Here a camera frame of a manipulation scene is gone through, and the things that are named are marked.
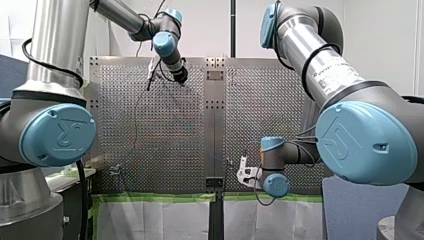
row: pegboard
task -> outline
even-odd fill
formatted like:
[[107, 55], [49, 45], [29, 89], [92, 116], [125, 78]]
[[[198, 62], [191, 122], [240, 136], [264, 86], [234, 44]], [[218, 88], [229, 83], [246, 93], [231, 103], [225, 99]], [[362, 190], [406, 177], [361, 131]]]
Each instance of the pegboard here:
[[187, 64], [184, 87], [156, 79], [147, 91], [149, 60], [92, 59], [87, 95], [98, 124], [96, 190], [204, 192], [204, 60]]
[[[226, 191], [251, 191], [237, 181], [240, 157], [258, 166], [264, 136], [294, 139], [300, 132], [305, 98], [299, 77], [275, 60], [228, 59], [226, 62]], [[324, 166], [286, 165], [291, 192], [320, 194]]]
[[[185, 87], [157, 80], [150, 91], [149, 58], [91, 59], [85, 95], [98, 128], [97, 192], [201, 193], [211, 174], [226, 178], [225, 191], [252, 191], [237, 182], [240, 156], [247, 147], [248, 165], [257, 166], [262, 137], [293, 139], [305, 95], [296, 73], [275, 60], [220, 59], [218, 69], [188, 58]], [[320, 194], [323, 166], [286, 173], [293, 193]]]

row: wire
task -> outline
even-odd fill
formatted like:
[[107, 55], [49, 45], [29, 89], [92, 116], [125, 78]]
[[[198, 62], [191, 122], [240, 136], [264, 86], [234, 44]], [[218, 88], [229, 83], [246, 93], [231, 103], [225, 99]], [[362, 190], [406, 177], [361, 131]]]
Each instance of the wire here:
[[295, 141], [288, 141], [287, 143], [291, 143], [291, 144], [297, 146], [299, 149], [302, 149], [302, 151], [305, 152], [309, 156], [309, 158], [312, 161], [312, 165], [306, 165], [305, 164], [305, 167], [308, 167], [308, 168], [315, 167], [315, 165], [317, 164], [317, 161], [315, 161], [314, 156], [312, 156], [312, 154], [304, 146], [300, 145], [299, 143], [297, 143]]
[[174, 80], [169, 79], [169, 78], [165, 75], [165, 73], [163, 72], [163, 69], [162, 69], [162, 64], [161, 64], [161, 62], [162, 62], [162, 59], [161, 59], [161, 60], [159, 60], [159, 70], [160, 70], [160, 73], [162, 74], [162, 77], [163, 77], [166, 81], [168, 81], [168, 82], [176, 82], [176, 81], [174, 81]]
[[81, 184], [81, 229], [80, 229], [80, 240], [85, 240], [87, 235], [87, 225], [88, 225], [88, 188], [87, 182], [85, 181], [84, 166], [81, 160], [76, 162], [79, 180]]
[[30, 53], [28, 53], [28, 51], [26, 49], [28, 44], [30, 44], [31, 42], [32, 42], [32, 38], [30, 38], [30, 39], [26, 40], [24, 43], [22, 43], [22, 52], [24, 53], [25, 57], [27, 57], [30, 61], [49, 69], [50, 71], [56, 70], [56, 71], [59, 71], [61, 73], [65, 73], [67, 75], [75, 77], [75, 79], [79, 83], [79, 88], [81, 88], [84, 85], [84, 79], [79, 74], [77, 74], [76, 72], [73, 72], [73, 71], [65, 69], [65, 68], [60, 68], [58, 66], [55, 66], [55, 65], [52, 65], [52, 64], [49, 64], [49, 63], [41, 62], [41, 61], [38, 61], [37, 59], [35, 59]]
[[278, 7], [281, 4], [280, 0], [275, 1], [275, 8], [274, 8], [274, 16], [275, 16], [275, 21], [274, 21], [274, 51], [275, 54], [277, 54], [277, 59], [278, 61], [287, 69], [290, 70], [294, 70], [292, 67], [290, 67], [289, 65], [287, 65], [280, 56], [279, 53], [279, 47], [278, 47], [278, 27], [277, 27], [277, 19], [278, 19]]
[[268, 206], [271, 206], [271, 204], [273, 204], [273, 203], [274, 203], [274, 201], [275, 201], [275, 199], [276, 199], [276, 198], [273, 198], [273, 199], [271, 200], [271, 202], [269, 202], [269, 203], [264, 203], [264, 202], [262, 202], [262, 201], [261, 201], [261, 199], [259, 198], [259, 196], [258, 196], [258, 192], [256, 191], [256, 183], [259, 181], [259, 179], [258, 179], [258, 173], [259, 173], [259, 169], [261, 169], [261, 168], [262, 168], [262, 163], [260, 163], [260, 164], [259, 164], [259, 166], [258, 166], [258, 170], [256, 170], [255, 183], [254, 183], [254, 186], [253, 186], [253, 193], [255, 194], [256, 200], [258, 200], [258, 202], [259, 202], [262, 206], [268, 207]]
[[310, 131], [313, 131], [315, 128], [316, 128], [316, 125], [314, 125], [314, 126], [308, 128], [308, 129], [306, 129], [306, 130], [304, 130], [304, 131], [296, 134], [296, 136], [302, 136], [303, 134], [306, 134], [306, 133], [309, 133]]
[[156, 13], [155, 13], [155, 17], [157, 17], [157, 16], [158, 16], [159, 11], [160, 11], [160, 9], [162, 8], [162, 6], [163, 6], [163, 4], [165, 3], [165, 1], [166, 1], [166, 0], [162, 0], [162, 2], [160, 3], [160, 5], [159, 5], [159, 7], [158, 7], [158, 10], [157, 10], [157, 11], [156, 11]]
[[127, 159], [134, 152], [134, 150], [136, 148], [137, 141], [138, 141], [137, 109], [138, 109], [138, 106], [140, 104], [140, 100], [142, 99], [141, 97], [143, 96], [143, 93], [144, 93], [144, 91], [142, 91], [140, 93], [140, 95], [138, 96], [137, 102], [136, 102], [135, 107], [134, 107], [133, 115], [134, 115], [135, 136], [134, 136], [133, 146], [132, 146], [131, 150], [127, 153], [127, 155], [125, 156], [125, 159]]
[[[152, 19], [150, 19], [150, 17], [149, 17], [149, 16], [147, 16], [146, 14], [144, 14], [144, 13], [139, 13], [139, 14], [137, 14], [137, 15], [138, 15], [138, 16], [143, 16], [143, 17], [145, 17], [145, 18], [146, 18], [146, 21], [148, 21], [147, 31], [149, 32], [150, 38], [153, 38], [154, 34], [153, 34], [153, 32], [152, 32], [152, 25], [153, 25], [153, 23], [152, 23]], [[143, 21], [143, 25], [141, 26], [141, 30], [140, 30], [140, 31], [143, 31], [144, 26], [145, 26], [145, 21]], [[138, 57], [138, 53], [140, 52], [140, 49], [141, 49], [141, 45], [142, 45], [142, 44], [143, 44], [143, 41], [140, 41], [140, 44], [138, 45], [137, 52], [136, 52], [136, 54], [135, 54], [135, 56], [136, 56], [136, 57]]]
[[143, 44], [143, 42], [140, 42], [140, 45], [138, 45], [138, 49], [137, 52], [135, 53], [135, 56], [138, 57], [138, 53], [140, 52], [141, 49], [141, 45]]

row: robot end effector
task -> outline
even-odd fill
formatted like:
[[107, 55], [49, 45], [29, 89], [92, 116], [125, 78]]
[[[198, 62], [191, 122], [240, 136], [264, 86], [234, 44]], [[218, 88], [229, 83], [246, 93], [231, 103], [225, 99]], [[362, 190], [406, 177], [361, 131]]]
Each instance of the robot end effector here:
[[167, 66], [174, 77], [174, 81], [184, 84], [188, 77], [188, 71], [184, 67], [184, 61], [178, 51], [178, 41], [181, 38], [183, 17], [175, 9], [166, 9], [156, 14], [150, 20], [144, 15], [141, 30], [137, 33], [129, 33], [133, 41], [145, 41], [151, 39], [161, 61]]

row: black cable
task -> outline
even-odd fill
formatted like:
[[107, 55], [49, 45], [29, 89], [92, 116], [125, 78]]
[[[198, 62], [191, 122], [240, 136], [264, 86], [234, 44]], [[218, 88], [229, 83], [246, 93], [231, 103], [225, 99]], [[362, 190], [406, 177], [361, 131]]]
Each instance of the black cable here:
[[424, 98], [421, 97], [415, 97], [415, 96], [402, 96], [404, 100], [406, 100], [409, 103], [419, 103], [424, 104]]
[[176, 81], [174, 81], [174, 80], [169, 79], [169, 78], [165, 75], [165, 73], [163, 72], [163, 69], [162, 69], [162, 64], [161, 64], [161, 62], [162, 62], [162, 60], [159, 60], [159, 70], [160, 70], [160, 73], [162, 74], [162, 77], [163, 77], [166, 81], [168, 81], [168, 82], [176, 82]]
[[79, 83], [79, 88], [81, 88], [83, 86], [84, 79], [79, 74], [77, 74], [76, 72], [73, 72], [73, 71], [68, 70], [68, 69], [60, 68], [60, 67], [57, 67], [57, 66], [52, 65], [52, 64], [49, 64], [49, 63], [38, 61], [33, 56], [31, 56], [31, 54], [29, 54], [28, 51], [27, 51], [27, 49], [26, 49], [26, 47], [28, 46], [28, 44], [30, 44], [31, 42], [32, 42], [32, 38], [30, 38], [30, 39], [26, 40], [24, 43], [22, 43], [22, 52], [24, 53], [25, 57], [27, 57], [30, 61], [35, 62], [38, 65], [43, 66], [43, 67], [45, 67], [45, 68], [47, 68], [49, 70], [56, 70], [56, 71], [65, 73], [67, 75], [70, 75], [72, 77], [75, 77], [75, 79]]
[[278, 59], [278, 61], [284, 66], [284, 67], [286, 67], [287, 69], [290, 69], [290, 70], [294, 70], [292, 67], [290, 67], [289, 65], [287, 65], [282, 59], [281, 59], [281, 56], [280, 56], [280, 53], [279, 53], [279, 47], [278, 47], [278, 27], [277, 27], [277, 20], [278, 20], [278, 6], [279, 6], [279, 4], [281, 4], [281, 2], [280, 2], [280, 0], [277, 0], [276, 2], [275, 2], [275, 8], [274, 8], [274, 16], [275, 16], [275, 21], [274, 21], [274, 51], [275, 51], [275, 54], [277, 54], [277, 59]]
[[92, 0], [90, 1], [90, 7], [92, 7], [93, 10], [96, 12], [97, 8], [99, 7], [99, 3], [100, 3], [100, 0]]
[[261, 199], [259, 198], [259, 196], [258, 196], [258, 192], [256, 191], [256, 183], [259, 181], [259, 179], [258, 179], [258, 173], [259, 173], [259, 170], [260, 170], [261, 168], [262, 168], [262, 163], [260, 163], [260, 164], [259, 164], [258, 170], [256, 170], [256, 175], [255, 175], [255, 184], [253, 185], [253, 193], [255, 194], [256, 200], [258, 200], [258, 202], [259, 202], [262, 206], [264, 206], [264, 207], [268, 207], [268, 206], [270, 206], [271, 204], [273, 204], [273, 203], [274, 203], [274, 201], [275, 201], [275, 199], [276, 199], [276, 198], [273, 198], [273, 199], [272, 199], [272, 201], [271, 201], [271, 202], [269, 202], [269, 203], [264, 203], [264, 202], [262, 202], [262, 201], [261, 201]]
[[80, 240], [85, 240], [87, 235], [88, 225], [88, 188], [87, 182], [85, 181], [84, 166], [81, 160], [76, 162], [78, 168], [78, 175], [81, 184], [81, 229], [80, 229]]
[[340, 47], [335, 44], [335, 43], [326, 43], [324, 45], [322, 45], [321, 47], [315, 49], [311, 55], [309, 55], [308, 59], [306, 59], [305, 63], [303, 64], [303, 68], [302, 68], [302, 75], [301, 75], [301, 79], [302, 79], [302, 86], [303, 86], [303, 90], [306, 92], [306, 94], [308, 95], [308, 97], [312, 100], [314, 100], [314, 98], [312, 97], [311, 93], [309, 92], [308, 86], [306, 85], [306, 73], [308, 72], [308, 68], [309, 68], [309, 64], [311, 64], [312, 60], [322, 51], [327, 50], [329, 47], [332, 47], [338, 54], [340, 54]]
[[158, 13], [158, 16], [161, 15], [161, 14], [168, 16], [171, 19], [171, 21], [175, 24], [175, 26], [177, 26], [178, 34], [175, 34], [175, 33], [174, 34], [175, 35], [179, 35], [177, 37], [178, 37], [178, 39], [180, 39], [181, 38], [181, 27], [180, 27], [180, 23], [178, 23], [177, 20], [173, 16], [171, 16], [169, 13], [167, 13], [167, 12], [159, 12]]
[[[146, 18], [146, 20], [145, 21], [147, 21], [148, 22], [148, 25], [147, 25], [147, 31], [149, 32], [149, 35], [150, 35], [150, 38], [152, 38], [153, 39], [153, 37], [154, 37], [154, 34], [153, 34], [153, 32], [152, 32], [152, 25], [153, 25], [153, 23], [152, 23], [152, 19], [150, 19], [150, 17], [149, 16], [147, 16], [146, 14], [144, 14], [144, 13], [139, 13], [139, 14], [137, 14], [138, 16], [143, 16], [143, 17], [145, 17]], [[145, 21], [143, 21], [143, 25], [141, 26], [141, 30], [140, 31], [143, 31], [143, 28], [144, 28], [144, 26], [146, 25], [145, 24]], [[143, 44], [143, 42], [142, 41], [140, 41], [140, 44], [139, 44], [139, 46], [138, 46], [138, 49], [137, 49], [137, 52], [136, 52], [136, 54], [135, 54], [135, 56], [136, 57], [138, 57], [138, 53], [140, 52], [140, 49], [141, 49], [141, 45]]]
[[166, 0], [162, 0], [162, 2], [160, 3], [160, 5], [159, 5], [159, 7], [158, 7], [158, 10], [156, 10], [155, 18], [158, 16], [159, 11], [160, 11], [160, 9], [162, 8], [162, 6], [163, 6], [163, 4], [165, 3], [165, 1], [166, 1]]

